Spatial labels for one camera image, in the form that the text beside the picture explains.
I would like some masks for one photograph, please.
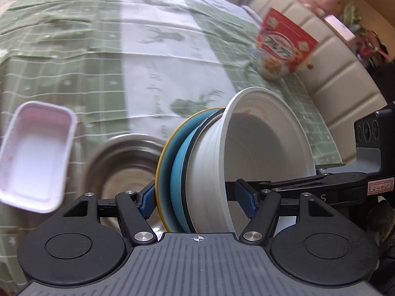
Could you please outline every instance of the red snack bag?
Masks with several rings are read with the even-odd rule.
[[[252,51],[252,66],[267,80],[296,71],[318,42],[285,15],[271,8],[262,20]]]

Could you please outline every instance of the white plastic tray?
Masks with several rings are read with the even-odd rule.
[[[64,196],[77,118],[68,108],[29,101],[17,108],[0,149],[0,201],[49,213]]]

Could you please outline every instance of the metal screw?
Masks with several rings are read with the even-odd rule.
[[[154,235],[148,231],[140,231],[136,235],[134,235],[134,239],[138,241],[149,241],[153,239]]]
[[[262,234],[257,231],[247,231],[243,235],[244,239],[249,240],[249,241],[258,241],[262,239]]]

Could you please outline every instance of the blue plate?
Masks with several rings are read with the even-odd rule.
[[[196,232],[196,231],[192,224],[192,221],[190,220],[187,206],[185,203],[183,203],[182,180],[185,179],[182,178],[182,175],[184,173],[186,174],[186,168],[188,165],[189,157],[197,138],[202,133],[203,129],[210,123],[210,121],[212,121],[215,117],[223,113],[224,110],[225,109],[221,109],[212,113],[188,135],[188,137],[184,140],[180,149],[178,150],[177,155],[173,162],[173,167],[171,169],[171,176],[170,176],[171,203],[173,205],[173,210],[179,224],[187,233]]]
[[[170,196],[170,175],[174,159],[184,140],[207,117],[222,108],[206,109],[185,120],[170,136],[163,148],[155,176],[155,196],[159,216],[168,232],[184,232],[173,211]]]

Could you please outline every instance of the camera lens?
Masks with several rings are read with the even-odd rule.
[[[362,140],[362,128],[361,128],[361,126],[358,126],[358,128],[357,128],[357,140],[358,141]]]
[[[373,124],[372,124],[372,133],[373,133],[373,137],[375,139],[377,139],[378,135],[379,135],[379,129],[378,129],[378,123],[376,120],[373,121]]]
[[[370,127],[367,122],[363,124],[363,135],[366,141],[370,141]]]

